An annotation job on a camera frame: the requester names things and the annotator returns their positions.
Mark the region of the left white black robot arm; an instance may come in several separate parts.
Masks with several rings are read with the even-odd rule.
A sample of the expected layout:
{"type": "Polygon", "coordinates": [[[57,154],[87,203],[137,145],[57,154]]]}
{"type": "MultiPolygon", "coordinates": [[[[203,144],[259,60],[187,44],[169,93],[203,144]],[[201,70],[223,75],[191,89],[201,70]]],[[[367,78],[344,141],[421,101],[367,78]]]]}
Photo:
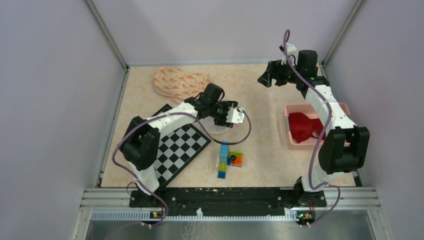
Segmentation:
{"type": "Polygon", "coordinates": [[[238,106],[237,101],[222,100],[223,95],[221,87],[209,83],[204,91],[186,98],[164,113],[146,119],[136,116],[131,120],[116,148],[129,162],[129,172],[142,190],[141,200],[147,206],[156,206],[161,198],[157,191],[160,183],[154,169],[160,140],[183,126],[205,118],[212,118],[214,125],[226,128],[244,122],[245,110],[238,106]]]}

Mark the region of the pink plastic basket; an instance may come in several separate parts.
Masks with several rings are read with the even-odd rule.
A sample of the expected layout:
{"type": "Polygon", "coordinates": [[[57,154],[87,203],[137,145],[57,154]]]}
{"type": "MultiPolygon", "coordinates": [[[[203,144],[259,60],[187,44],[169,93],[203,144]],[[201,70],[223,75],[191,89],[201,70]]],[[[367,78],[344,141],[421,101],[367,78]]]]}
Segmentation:
{"type": "Polygon", "coordinates": [[[290,115],[303,114],[311,120],[319,119],[315,109],[310,104],[286,104],[284,106],[285,126],[287,131],[288,148],[290,150],[313,150],[319,135],[314,132],[307,139],[299,142],[295,139],[295,135],[299,132],[295,127],[295,122],[290,120],[290,115]]]}

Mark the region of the white pink mesh laundry bag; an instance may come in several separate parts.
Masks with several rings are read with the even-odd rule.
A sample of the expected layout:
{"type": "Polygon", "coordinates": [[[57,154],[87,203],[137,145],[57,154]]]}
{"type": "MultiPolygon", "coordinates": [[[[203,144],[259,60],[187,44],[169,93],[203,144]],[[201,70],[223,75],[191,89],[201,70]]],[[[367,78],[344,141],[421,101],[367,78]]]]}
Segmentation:
{"type": "Polygon", "coordinates": [[[221,135],[230,129],[229,127],[215,125],[214,119],[212,117],[201,119],[200,122],[203,124],[206,131],[211,135],[221,135]]]}

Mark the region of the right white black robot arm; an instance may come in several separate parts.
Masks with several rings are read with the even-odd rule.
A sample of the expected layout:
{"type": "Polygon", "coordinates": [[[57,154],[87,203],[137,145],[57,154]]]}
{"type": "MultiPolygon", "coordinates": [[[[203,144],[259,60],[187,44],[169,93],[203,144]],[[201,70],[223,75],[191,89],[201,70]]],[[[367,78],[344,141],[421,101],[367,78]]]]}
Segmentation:
{"type": "Polygon", "coordinates": [[[370,139],[367,127],[360,127],[344,112],[333,96],[331,85],[318,75],[314,50],[301,50],[293,64],[288,47],[280,47],[281,60],[269,61],[258,83],[269,88],[295,84],[303,98],[309,102],[323,129],[318,132],[318,142],[313,149],[308,173],[300,177],[293,189],[293,200],[299,206],[307,206],[313,198],[342,175],[363,167],[370,139]]]}

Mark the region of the red bra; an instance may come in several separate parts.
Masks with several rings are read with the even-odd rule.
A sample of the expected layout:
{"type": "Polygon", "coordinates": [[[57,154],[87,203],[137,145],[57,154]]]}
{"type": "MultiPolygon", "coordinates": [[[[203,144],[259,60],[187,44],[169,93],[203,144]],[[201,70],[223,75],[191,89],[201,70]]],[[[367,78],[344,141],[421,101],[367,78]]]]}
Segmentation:
{"type": "Polygon", "coordinates": [[[288,123],[291,136],[296,143],[302,143],[309,138],[318,139],[323,132],[322,140],[326,139],[324,126],[319,118],[309,118],[301,112],[293,112],[288,115],[288,123]]]}

